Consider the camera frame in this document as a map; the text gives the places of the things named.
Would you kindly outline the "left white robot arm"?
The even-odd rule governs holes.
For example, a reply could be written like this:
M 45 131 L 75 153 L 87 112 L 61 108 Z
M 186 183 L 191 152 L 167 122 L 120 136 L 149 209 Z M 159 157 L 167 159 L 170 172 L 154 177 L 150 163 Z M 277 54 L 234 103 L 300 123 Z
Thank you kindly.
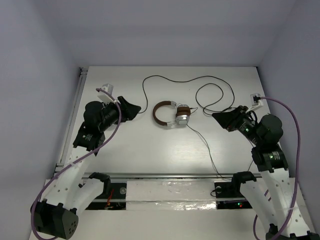
M 111 193 L 110 176 L 94 172 L 81 184 L 90 163 L 99 150 L 112 138 L 105 137 L 105 130 L 112 125 L 133 120 L 141 107 L 107 94 L 100 101 L 85 105 L 83 122 L 73 142 L 73 148 L 64 168 L 43 187 L 30 208 L 31 229 L 35 237 L 50 235 L 51 239 L 69 240 L 75 233 L 79 217 L 98 196 Z

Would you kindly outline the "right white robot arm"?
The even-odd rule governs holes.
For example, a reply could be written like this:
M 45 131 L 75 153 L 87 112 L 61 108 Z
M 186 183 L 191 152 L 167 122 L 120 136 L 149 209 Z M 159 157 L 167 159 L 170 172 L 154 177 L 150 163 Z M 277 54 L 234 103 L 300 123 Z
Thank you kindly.
M 213 113 L 212 117 L 228 132 L 239 131 L 254 147 L 253 162 L 267 187 L 264 193 L 250 171 L 237 172 L 221 193 L 245 197 L 260 219 L 267 240 L 318 240 L 310 230 L 297 205 L 297 186 L 291 184 L 286 156 L 279 146 L 283 135 L 281 120 L 264 115 L 260 121 L 251 117 L 246 106 Z

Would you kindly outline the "brown silver headphones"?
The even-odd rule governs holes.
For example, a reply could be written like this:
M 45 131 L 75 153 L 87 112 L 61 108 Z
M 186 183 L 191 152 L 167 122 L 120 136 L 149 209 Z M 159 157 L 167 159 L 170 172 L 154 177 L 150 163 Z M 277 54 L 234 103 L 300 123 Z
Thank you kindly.
M 171 108 L 174 112 L 170 115 L 170 120 L 159 118 L 157 111 L 161 108 Z M 187 104 L 176 103 L 171 100 L 158 102 L 152 109 L 153 120 L 162 127 L 186 126 L 190 120 L 191 108 Z

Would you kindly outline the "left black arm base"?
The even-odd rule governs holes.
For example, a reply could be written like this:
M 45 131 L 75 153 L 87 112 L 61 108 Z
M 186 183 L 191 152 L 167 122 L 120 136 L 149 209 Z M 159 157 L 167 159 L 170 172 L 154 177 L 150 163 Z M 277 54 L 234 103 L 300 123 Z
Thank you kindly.
M 125 210 L 127 184 L 115 182 L 110 184 L 109 192 L 104 192 L 96 197 L 86 210 Z

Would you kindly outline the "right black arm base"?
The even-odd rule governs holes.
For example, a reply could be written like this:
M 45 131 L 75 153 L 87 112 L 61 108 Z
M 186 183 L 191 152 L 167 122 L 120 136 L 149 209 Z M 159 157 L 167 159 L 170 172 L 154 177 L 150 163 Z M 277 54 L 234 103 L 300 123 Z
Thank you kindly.
M 251 209 L 252 206 L 237 192 L 230 181 L 215 182 L 214 189 L 210 195 L 216 199 L 216 208 L 218 210 L 240 210 Z

